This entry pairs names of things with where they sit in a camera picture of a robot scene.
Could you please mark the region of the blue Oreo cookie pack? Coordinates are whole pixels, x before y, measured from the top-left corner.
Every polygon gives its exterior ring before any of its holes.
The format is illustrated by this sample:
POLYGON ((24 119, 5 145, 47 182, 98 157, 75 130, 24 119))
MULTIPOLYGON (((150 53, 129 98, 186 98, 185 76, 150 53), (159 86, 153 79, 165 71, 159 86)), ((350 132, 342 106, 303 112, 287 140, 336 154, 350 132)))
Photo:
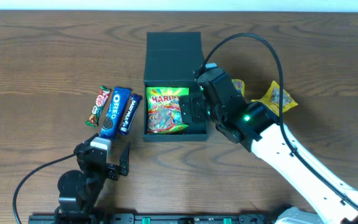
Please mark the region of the blue Oreo cookie pack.
POLYGON ((115 138, 130 93, 131 90, 128 88, 122 88, 118 86, 114 88, 109 109, 101 128, 101 138, 115 138))

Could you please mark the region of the green Haribo gummy bag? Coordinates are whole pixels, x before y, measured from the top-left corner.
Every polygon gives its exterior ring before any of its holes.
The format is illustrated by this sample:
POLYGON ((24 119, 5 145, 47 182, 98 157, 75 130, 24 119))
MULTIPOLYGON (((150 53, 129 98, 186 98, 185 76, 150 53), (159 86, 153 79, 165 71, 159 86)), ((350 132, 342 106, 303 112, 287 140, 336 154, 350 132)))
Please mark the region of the green Haribo gummy bag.
POLYGON ((173 134, 186 129, 180 97, 189 92, 189 88, 183 87, 147 87, 147 134, 173 134))

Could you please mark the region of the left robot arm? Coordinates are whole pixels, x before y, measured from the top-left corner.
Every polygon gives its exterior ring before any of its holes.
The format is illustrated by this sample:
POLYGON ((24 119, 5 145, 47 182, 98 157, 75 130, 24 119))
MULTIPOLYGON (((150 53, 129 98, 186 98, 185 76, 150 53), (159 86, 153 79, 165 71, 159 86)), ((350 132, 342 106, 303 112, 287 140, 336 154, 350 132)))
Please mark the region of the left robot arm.
POLYGON ((75 147, 73 153, 80 169, 70 170, 58 180, 58 201, 63 217, 91 217, 105 181, 129 174, 130 146, 126 144, 118 165, 108 163, 111 141, 98 134, 75 147))

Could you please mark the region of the yellow Mentos bottle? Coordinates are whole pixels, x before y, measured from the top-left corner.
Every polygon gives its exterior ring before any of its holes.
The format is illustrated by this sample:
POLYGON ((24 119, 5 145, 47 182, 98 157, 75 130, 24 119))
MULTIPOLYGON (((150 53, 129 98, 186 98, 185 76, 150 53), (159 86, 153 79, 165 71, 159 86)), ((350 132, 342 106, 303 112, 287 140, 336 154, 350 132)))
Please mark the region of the yellow Mentos bottle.
POLYGON ((240 79, 232 79, 231 80, 236 91, 240 93, 242 96, 244 96, 244 93, 246 91, 246 85, 245 83, 240 79))

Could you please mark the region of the yellow Hacks candy bag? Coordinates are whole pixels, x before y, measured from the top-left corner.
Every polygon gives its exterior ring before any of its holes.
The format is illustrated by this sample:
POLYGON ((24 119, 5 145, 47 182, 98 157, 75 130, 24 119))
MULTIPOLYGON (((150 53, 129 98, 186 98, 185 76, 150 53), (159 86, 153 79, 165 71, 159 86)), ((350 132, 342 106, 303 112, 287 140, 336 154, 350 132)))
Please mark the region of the yellow Hacks candy bag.
MULTIPOLYGON (((277 116, 280 109, 280 86, 276 81, 273 81, 263 97, 258 100, 252 100, 252 102, 258 101, 264 104, 268 109, 273 111, 277 116)), ((283 108, 282 111, 286 112, 291 108, 298 106, 298 103, 290 96, 288 92, 283 90, 283 108)))

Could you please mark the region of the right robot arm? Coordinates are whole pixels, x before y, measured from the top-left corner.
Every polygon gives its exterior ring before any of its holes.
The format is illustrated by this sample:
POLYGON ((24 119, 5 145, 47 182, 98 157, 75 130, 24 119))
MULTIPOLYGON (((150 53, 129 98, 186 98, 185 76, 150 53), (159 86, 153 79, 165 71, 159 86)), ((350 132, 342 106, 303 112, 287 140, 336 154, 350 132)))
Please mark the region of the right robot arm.
POLYGON ((333 174, 294 137, 282 117, 261 102, 248 103, 219 67, 193 73, 198 87, 180 97, 182 120, 210 121, 281 174, 324 223, 358 223, 358 190, 333 174))

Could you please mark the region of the purple Dairy Milk bar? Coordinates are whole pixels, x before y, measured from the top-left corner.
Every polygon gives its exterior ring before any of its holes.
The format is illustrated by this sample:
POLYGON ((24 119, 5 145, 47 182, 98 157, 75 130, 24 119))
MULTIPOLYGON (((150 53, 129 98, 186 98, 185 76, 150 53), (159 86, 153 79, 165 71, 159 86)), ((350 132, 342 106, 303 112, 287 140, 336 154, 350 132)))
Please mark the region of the purple Dairy Milk bar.
POLYGON ((119 134, 128 135, 131 128, 132 122, 134 120, 137 109, 142 101, 142 96, 137 94, 132 94, 130 99, 130 105, 127 109, 125 117, 123 119, 122 125, 119 128, 119 134))

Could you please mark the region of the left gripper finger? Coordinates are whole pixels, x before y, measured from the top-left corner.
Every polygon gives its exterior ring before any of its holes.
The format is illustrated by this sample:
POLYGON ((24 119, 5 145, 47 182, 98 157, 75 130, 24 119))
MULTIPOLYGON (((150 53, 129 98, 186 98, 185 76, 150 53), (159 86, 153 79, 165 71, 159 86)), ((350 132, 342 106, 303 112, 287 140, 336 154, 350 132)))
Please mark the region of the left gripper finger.
POLYGON ((119 158, 119 165, 121 167, 128 167, 129 166, 129 152, 130 152, 130 148, 131 148, 131 143, 128 142, 122 152, 122 154, 120 155, 119 158))
POLYGON ((94 138, 97 138, 98 136, 99 136, 99 134, 98 134, 98 133, 95 133, 95 134, 92 135, 89 139, 85 140, 85 141, 84 141, 84 144, 90 145, 91 142, 94 140, 94 138))

